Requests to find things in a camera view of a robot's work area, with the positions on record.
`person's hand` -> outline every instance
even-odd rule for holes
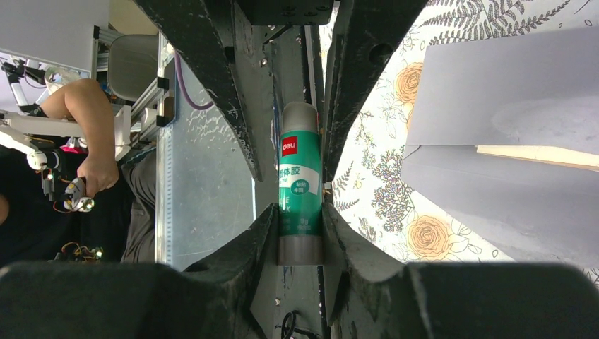
[[[114,158],[88,155],[77,169],[77,176],[85,178],[85,196],[93,198],[97,192],[113,187],[119,180],[119,168]]]

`robotic arm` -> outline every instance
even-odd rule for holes
[[[23,92],[23,87],[20,85],[20,80],[27,76],[36,83],[46,86],[46,81],[44,79],[46,72],[42,69],[28,66],[22,59],[15,59],[14,62],[14,64],[11,64],[10,62],[5,61],[2,63],[1,69],[6,74],[8,84],[11,86],[17,105],[19,106],[19,109],[27,115],[39,117],[42,113],[40,106],[37,103],[29,104],[27,97]]]
[[[131,108],[123,106],[115,117],[116,160],[120,160],[131,149],[129,130]],[[24,117],[0,110],[0,144],[14,148],[27,155],[29,166],[42,174],[44,194],[50,201],[61,201],[67,210],[89,212],[93,200],[85,197],[85,179],[77,178],[59,188],[63,194],[56,195],[58,186],[64,186],[60,174],[64,168],[63,151],[44,145],[34,135],[83,137],[83,132],[74,121],[42,117]]]

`fern leaf print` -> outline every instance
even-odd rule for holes
[[[354,201],[335,201],[335,208],[339,212],[343,212],[344,210],[348,210],[355,206],[359,201],[359,199],[356,199]]]
[[[565,0],[545,13],[526,17],[525,3],[534,1],[468,0],[454,9],[428,18],[422,26],[440,25],[448,28],[434,36],[430,45],[525,35],[556,16],[571,2]],[[445,1],[430,1],[428,6],[447,5]]]
[[[403,219],[414,209],[410,197],[414,189],[401,181],[401,160],[403,149],[388,150],[381,156],[381,162],[372,170],[372,176],[382,180],[384,185],[374,191],[371,205],[376,208],[374,215],[385,219],[383,229],[387,232],[403,230]]]
[[[362,151],[362,166],[366,168],[372,168],[376,162],[372,152],[372,150],[376,147],[376,144],[374,143],[374,137],[372,133],[367,128],[368,121],[373,117],[374,115],[371,112],[362,111],[358,114],[356,121],[357,134],[355,141],[364,145],[364,150]]]
[[[371,243],[376,243],[376,230],[372,227],[366,218],[358,218],[360,227],[357,229],[360,234]]]
[[[458,8],[438,14],[425,20],[420,27],[436,25],[454,30],[469,30],[476,25],[484,7],[478,1],[467,1]]]
[[[453,6],[454,4],[460,5],[466,2],[466,0],[430,0],[426,7],[434,6]]]
[[[337,199],[339,196],[341,196],[341,191],[344,191],[348,187],[348,182],[350,181],[350,174],[352,172],[353,165],[354,162],[352,161],[345,173],[335,178],[335,180],[333,181],[334,199]]]

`white wall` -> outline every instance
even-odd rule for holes
[[[152,20],[132,0],[110,0],[110,24],[123,34],[158,34]]]
[[[89,71],[93,26],[108,18],[109,0],[0,0],[0,50]]]

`red logo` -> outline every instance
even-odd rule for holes
[[[297,136],[288,136],[283,139],[283,151],[281,153],[284,156],[297,154]]]

